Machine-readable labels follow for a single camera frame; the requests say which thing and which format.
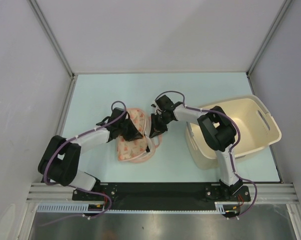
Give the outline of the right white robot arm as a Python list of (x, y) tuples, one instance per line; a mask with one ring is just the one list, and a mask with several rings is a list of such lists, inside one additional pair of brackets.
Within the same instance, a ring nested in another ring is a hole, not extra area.
[(217, 157), (221, 195), (227, 201), (234, 200), (243, 186), (243, 180), (238, 176), (235, 166), (234, 148), (241, 139), (235, 122), (220, 106), (211, 109), (190, 107), (184, 101), (174, 103), (165, 93), (156, 97), (152, 107), (154, 112), (150, 115), (150, 138), (167, 132), (168, 124), (172, 121), (199, 126), (206, 144)]

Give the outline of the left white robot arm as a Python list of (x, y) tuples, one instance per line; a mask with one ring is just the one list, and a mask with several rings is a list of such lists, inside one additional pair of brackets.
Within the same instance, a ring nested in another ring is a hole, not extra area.
[(137, 116), (133, 116), (132, 110), (116, 107), (110, 116), (98, 122), (91, 130), (70, 139), (53, 136), (38, 165), (38, 172), (43, 175), (44, 183), (82, 189), (90, 200), (97, 199), (101, 194), (101, 187), (96, 184), (98, 180), (95, 177), (79, 170), (81, 154), (118, 137), (125, 142), (142, 139), (145, 116), (140, 115), (138, 112)]

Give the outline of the pink floral laundry bag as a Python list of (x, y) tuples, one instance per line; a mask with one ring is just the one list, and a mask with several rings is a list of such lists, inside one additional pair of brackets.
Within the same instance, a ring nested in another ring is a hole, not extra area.
[(142, 163), (149, 160), (162, 143), (162, 137), (150, 138), (151, 117), (140, 108), (127, 109), (129, 118), (137, 130), (137, 137), (126, 140), (122, 135), (116, 139), (117, 158), (120, 162)]

